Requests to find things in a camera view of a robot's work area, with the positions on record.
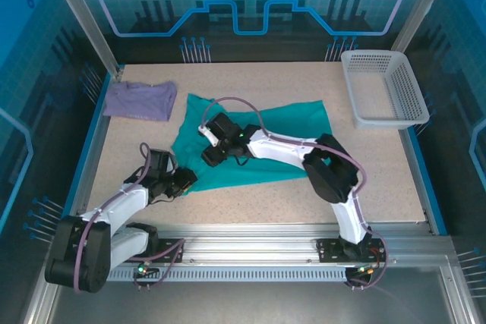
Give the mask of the aluminium mounting rail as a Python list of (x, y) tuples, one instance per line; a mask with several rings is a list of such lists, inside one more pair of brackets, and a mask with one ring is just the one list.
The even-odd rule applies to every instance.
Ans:
[[(373, 226), (383, 236), (391, 267), (429, 267), (453, 261), (448, 236), (432, 235), (428, 225), (383, 223)], [(186, 266), (316, 266), (316, 243), (335, 238), (336, 224), (194, 224), (160, 225), (159, 236), (186, 240)]]

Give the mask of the aluminium frame post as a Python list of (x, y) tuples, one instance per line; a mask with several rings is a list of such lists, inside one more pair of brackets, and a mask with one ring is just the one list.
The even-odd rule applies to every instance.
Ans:
[(403, 28), (400, 30), (394, 44), (391, 47), (392, 51), (404, 53), (418, 28), (421, 26), (422, 21), (431, 9), (435, 0), (417, 0), (413, 6)]
[(91, 46), (96, 51), (106, 70), (117, 81), (120, 81), (122, 77), (121, 69), (86, 1), (65, 1), (68, 3), (69, 8), (76, 17), (77, 22), (80, 24), (82, 30), (85, 32)]

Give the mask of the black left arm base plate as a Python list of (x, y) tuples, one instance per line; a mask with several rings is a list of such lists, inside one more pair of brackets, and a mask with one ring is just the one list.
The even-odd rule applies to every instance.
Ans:
[(175, 242), (170, 240), (162, 240), (163, 243), (170, 243), (171, 245), (168, 246), (165, 250), (158, 252), (152, 256), (133, 256), (125, 260), (125, 263), (132, 263), (132, 262), (154, 262), (157, 260), (161, 260), (162, 258), (169, 257), (171, 260), (177, 260), (178, 255), (183, 251), (183, 246), (185, 244), (185, 239), (181, 238)]

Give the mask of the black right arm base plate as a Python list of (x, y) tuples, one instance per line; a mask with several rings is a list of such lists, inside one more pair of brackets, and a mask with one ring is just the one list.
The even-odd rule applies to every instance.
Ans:
[(359, 244), (340, 237), (318, 239), (316, 249), (321, 263), (384, 263), (387, 258), (383, 242), (369, 234)]

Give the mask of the folded purple t-shirt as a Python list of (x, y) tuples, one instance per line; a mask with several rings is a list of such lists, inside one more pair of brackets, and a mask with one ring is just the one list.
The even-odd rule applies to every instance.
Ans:
[(122, 81), (112, 84), (105, 97), (104, 116), (168, 121), (177, 96), (172, 81), (145, 84)]

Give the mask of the white perforated plastic basket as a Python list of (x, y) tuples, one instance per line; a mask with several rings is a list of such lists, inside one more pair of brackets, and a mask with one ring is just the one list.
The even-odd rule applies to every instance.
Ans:
[(430, 114), (406, 55), (352, 50), (341, 54), (354, 123), (358, 129), (404, 130)]

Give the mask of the teal t-shirt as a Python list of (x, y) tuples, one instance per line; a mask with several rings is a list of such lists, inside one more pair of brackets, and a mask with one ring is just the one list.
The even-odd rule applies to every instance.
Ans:
[[(194, 94), (187, 97), (185, 119), (179, 128), (172, 151), (183, 168), (189, 168), (197, 181), (188, 190), (214, 190), (224, 187), (238, 187), (276, 181), (304, 178), (304, 170), (269, 159), (250, 159), (245, 165), (238, 165), (234, 159), (224, 161), (215, 168), (201, 158), (204, 149), (210, 145), (198, 133), (203, 113), (211, 101)], [(267, 130), (291, 137), (318, 138), (331, 134), (327, 112), (321, 101), (298, 102), (273, 109), (264, 109), (261, 117)]]

